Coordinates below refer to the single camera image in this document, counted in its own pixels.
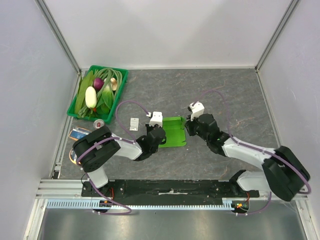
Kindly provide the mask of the green paper box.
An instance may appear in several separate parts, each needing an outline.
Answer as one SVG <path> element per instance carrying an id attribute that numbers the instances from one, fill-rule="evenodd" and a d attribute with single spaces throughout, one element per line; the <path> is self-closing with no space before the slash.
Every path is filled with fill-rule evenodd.
<path id="1" fill-rule="evenodd" d="M 182 116 L 163 118 L 163 129 L 166 135 L 166 143 L 160 148 L 183 147 L 187 144 L 185 133 L 185 118 Z"/>

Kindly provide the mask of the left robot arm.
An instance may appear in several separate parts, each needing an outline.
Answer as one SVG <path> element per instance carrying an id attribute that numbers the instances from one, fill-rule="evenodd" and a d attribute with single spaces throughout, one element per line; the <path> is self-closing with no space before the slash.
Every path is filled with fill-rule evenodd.
<path id="1" fill-rule="evenodd" d="M 102 126 L 77 140 L 72 149 L 76 154 L 76 164 L 93 182 L 92 191 L 99 197 L 110 191 L 109 179 L 103 165 L 112 157 L 124 157 L 136 162 L 149 158 L 167 141 L 165 130 L 159 126 L 146 126 L 146 135 L 137 140 L 128 140 L 112 133 Z"/>

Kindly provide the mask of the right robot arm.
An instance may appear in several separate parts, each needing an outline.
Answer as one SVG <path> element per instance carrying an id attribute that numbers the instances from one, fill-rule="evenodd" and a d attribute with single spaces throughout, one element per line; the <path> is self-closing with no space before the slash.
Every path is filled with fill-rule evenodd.
<path id="1" fill-rule="evenodd" d="M 229 184 L 235 197 L 246 191 L 272 192 L 283 201 L 291 201 L 302 188 L 310 190 L 309 172 L 295 154 L 286 146 L 263 148 L 239 140 L 221 131 L 213 115 L 204 113 L 198 117 L 187 116 L 185 128 L 190 136 L 198 136 L 215 154 L 241 160 L 260 169 L 244 170 Z"/>

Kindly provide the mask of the small white plastic bag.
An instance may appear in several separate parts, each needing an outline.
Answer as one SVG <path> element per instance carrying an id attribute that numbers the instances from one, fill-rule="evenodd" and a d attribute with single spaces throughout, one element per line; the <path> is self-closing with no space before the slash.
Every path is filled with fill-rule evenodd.
<path id="1" fill-rule="evenodd" d="M 138 131 L 139 130 L 139 118 L 132 117 L 130 119 L 130 131 Z"/>

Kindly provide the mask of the red blue drink can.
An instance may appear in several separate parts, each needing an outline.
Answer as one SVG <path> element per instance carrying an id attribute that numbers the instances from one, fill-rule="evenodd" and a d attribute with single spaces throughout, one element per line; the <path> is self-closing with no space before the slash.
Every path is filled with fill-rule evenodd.
<path id="1" fill-rule="evenodd" d="M 97 119 L 93 122 L 93 127 L 99 129 L 105 125 L 105 122 L 102 119 Z"/>

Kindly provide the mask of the green bok choy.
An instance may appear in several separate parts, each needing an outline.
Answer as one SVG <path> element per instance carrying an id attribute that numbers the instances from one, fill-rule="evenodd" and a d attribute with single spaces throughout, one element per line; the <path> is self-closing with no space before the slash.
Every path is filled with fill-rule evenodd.
<path id="1" fill-rule="evenodd" d="M 96 112 L 100 115 L 109 114 L 114 103 L 114 92 L 111 86 L 108 84 L 102 91 L 101 96 L 98 99 Z"/>

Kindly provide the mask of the beige mushroom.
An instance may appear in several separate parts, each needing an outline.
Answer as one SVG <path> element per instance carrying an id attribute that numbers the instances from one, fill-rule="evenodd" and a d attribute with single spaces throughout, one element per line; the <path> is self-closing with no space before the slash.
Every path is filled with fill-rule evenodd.
<path id="1" fill-rule="evenodd" d="M 118 89 L 118 82 L 114 77 L 110 79 L 110 86 L 112 91 L 116 91 Z"/>

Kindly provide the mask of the green plastic tray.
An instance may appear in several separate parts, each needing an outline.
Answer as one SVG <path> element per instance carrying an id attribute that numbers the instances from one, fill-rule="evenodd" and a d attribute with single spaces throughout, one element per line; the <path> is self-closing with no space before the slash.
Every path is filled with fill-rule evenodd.
<path id="1" fill-rule="evenodd" d="M 67 110 L 67 115 L 92 122 L 101 119 L 109 124 L 115 115 L 128 75 L 127 69 L 92 65 L 87 74 L 80 79 L 78 91 Z M 117 86 L 115 90 L 110 90 L 109 95 L 104 94 L 103 89 L 98 90 L 96 92 L 97 105 L 91 109 L 86 106 L 85 92 L 88 87 L 94 86 L 96 78 L 106 80 L 104 87 L 110 87 L 111 79 L 114 78 Z"/>

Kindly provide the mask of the white eggplant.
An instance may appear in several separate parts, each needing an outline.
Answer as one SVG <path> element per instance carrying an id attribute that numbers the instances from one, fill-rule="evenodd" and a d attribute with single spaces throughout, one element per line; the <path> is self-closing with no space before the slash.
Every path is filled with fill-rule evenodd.
<path id="1" fill-rule="evenodd" d="M 89 86 L 85 91 L 85 104 L 90 109 L 95 108 L 97 105 L 96 90 L 92 86 Z"/>

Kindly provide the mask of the green long beans bundle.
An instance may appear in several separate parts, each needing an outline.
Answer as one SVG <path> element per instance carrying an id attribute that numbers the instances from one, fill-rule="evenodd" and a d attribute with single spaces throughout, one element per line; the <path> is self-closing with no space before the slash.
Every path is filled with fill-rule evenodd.
<path id="1" fill-rule="evenodd" d="M 99 100 L 104 88 L 107 85 L 110 85 L 110 87 L 111 87 L 110 79 L 111 78 L 115 78 L 117 80 L 118 88 L 117 88 L 116 91 L 113 91 L 113 94 L 114 94 L 113 105 L 114 105 L 114 102 L 116 100 L 116 96 L 118 95 L 118 93 L 120 91 L 120 86 L 122 85 L 122 82 L 123 82 L 123 74 L 119 70 L 116 70 L 114 68 L 109 68 L 109 67 L 105 67 L 105 68 L 102 68 L 102 69 L 90 70 L 90 71 L 94 71 L 94 79 L 95 78 L 101 78 L 104 81 L 104 85 L 101 88 L 101 90 L 99 90 L 99 91 L 95 90 L 96 91 L 97 103 L 98 103 L 98 100 Z M 98 114 L 97 113 L 97 104 L 96 104 L 95 108 L 88 108 L 86 106 L 86 103 L 85 103 L 84 107 L 80 110 L 79 114 L 76 114 L 76 115 L 79 118 L 86 118 L 86 117 L 88 117 L 88 118 L 95 117 L 96 118 L 97 116 L 108 115 L 108 114 Z"/>

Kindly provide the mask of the purple onion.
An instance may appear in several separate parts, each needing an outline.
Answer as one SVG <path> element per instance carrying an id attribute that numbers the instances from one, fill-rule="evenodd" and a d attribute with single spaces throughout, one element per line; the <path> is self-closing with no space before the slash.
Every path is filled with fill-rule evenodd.
<path id="1" fill-rule="evenodd" d="M 101 78 L 97 77 L 97 78 L 95 78 L 94 81 L 93 81 L 93 87 L 94 87 L 94 89 L 95 89 L 96 91 L 99 91 L 99 90 L 102 89 L 104 83 L 105 83 L 105 82 L 104 82 Z"/>

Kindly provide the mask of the yellow tape roll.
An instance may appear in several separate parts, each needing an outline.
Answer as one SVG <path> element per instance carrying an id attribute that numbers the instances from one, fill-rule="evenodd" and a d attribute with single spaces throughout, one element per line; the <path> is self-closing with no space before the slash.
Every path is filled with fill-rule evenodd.
<path id="1" fill-rule="evenodd" d="M 78 166 L 79 166 L 79 165 L 81 164 L 80 162 L 77 163 L 77 155 L 76 155 L 76 153 L 74 152 L 73 149 L 71 149 L 71 150 L 69 151 L 68 156 L 69 156 L 69 160 L 70 160 L 74 165 L 78 165 Z"/>

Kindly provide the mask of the large green leaf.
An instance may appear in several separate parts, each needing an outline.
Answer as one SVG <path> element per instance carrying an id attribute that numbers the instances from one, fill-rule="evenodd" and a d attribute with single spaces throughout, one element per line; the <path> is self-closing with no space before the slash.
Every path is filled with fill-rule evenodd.
<path id="1" fill-rule="evenodd" d="M 76 102 L 74 107 L 74 113 L 79 114 L 80 110 L 85 105 L 85 92 L 88 87 L 91 87 L 93 84 L 95 73 L 93 70 L 89 71 L 85 77 L 81 80 L 79 85 L 78 93 L 76 96 Z"/>

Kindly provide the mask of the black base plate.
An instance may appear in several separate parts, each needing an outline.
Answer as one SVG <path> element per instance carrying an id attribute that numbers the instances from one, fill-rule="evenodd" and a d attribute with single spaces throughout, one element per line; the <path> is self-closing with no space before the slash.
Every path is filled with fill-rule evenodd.
<path id="1" fill-rule="evenodd" d="M 244 191 L 235 181 L 213 179 L 116 179 L 98 189 L 125 204 L 219 204 L 223 198 L 259 198 L 257 190 Z"/>

